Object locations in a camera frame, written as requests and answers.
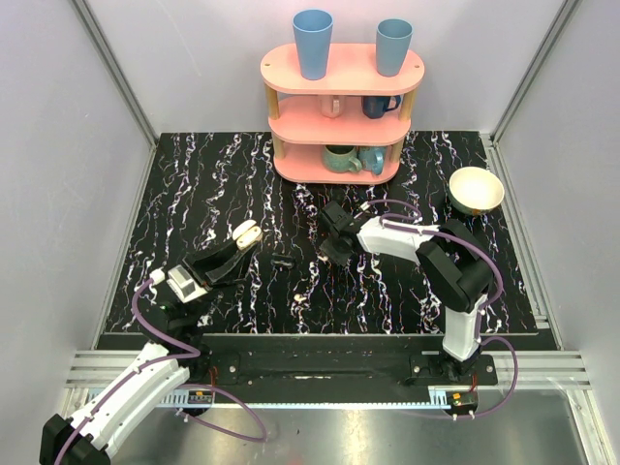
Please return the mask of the white earbud charging case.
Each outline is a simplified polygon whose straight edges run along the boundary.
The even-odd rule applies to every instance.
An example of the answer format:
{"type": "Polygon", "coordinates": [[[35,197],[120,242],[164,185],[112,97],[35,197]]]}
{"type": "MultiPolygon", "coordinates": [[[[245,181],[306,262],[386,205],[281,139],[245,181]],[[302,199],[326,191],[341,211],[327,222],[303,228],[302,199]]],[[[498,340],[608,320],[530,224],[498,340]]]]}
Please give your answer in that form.
{"type": "Polygon", "coordinates": [[[232,232],[232,240],[238,250],[245,250],[263,238],[263,230],[253,219],[248,219],[240,224],[232,232]]]}

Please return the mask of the black earbud charging case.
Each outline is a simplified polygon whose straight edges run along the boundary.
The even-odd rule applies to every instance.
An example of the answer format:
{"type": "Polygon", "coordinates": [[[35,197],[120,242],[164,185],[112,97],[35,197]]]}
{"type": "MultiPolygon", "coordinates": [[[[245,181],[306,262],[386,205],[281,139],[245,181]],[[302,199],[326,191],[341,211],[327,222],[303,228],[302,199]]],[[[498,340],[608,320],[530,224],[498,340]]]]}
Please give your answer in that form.
{"type": "Polygon", "coordinates": [[[290,256],[273,254],[270,258],[270,263],[277,269],[293,269],[295,267],[295,259],[290,256]]]}

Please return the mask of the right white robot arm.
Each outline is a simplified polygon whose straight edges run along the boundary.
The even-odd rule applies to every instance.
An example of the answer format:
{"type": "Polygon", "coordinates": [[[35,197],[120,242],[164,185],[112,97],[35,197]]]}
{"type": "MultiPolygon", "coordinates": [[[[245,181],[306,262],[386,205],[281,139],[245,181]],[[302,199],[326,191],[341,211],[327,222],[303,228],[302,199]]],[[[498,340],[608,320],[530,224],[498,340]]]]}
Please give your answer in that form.
{"type": "Polygon", "coordinates": [[[504,283],[493,262],[469,229],[449,219],[442,225],[418,225],[420,213],[372,215],[373,201],[352,214],[335,201],[319,213],[327,229],[323,255],[345,265],[355,253],[387,255],[421,267],[432,293],[445,309],[442,351],[428,371],[452,384],[471,377],[481,354],[481,317],[501,296],[504,283]]]}

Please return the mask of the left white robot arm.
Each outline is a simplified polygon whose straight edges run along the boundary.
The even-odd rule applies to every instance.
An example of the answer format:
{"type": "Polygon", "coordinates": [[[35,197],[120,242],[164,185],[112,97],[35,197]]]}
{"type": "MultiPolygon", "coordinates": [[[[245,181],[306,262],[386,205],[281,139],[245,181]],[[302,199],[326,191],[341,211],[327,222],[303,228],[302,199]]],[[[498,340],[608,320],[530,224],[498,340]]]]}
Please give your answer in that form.
{"type": "Polygon", "coordinates": [[[132,298],[132,313],[153,337],[134,362],[88,405],[69,418],[50,418],[43,428],[42,464],[110,464],[126,437],[184,382],[196,384],[208,374],[209,360],[190,337],[161,330],[139,310],[141,294],[166,282],[182,304],[231,286],[245,276],[263,233],[257,226],[236,233],[221,247],[163,271],[152,271],[132,298]]]}

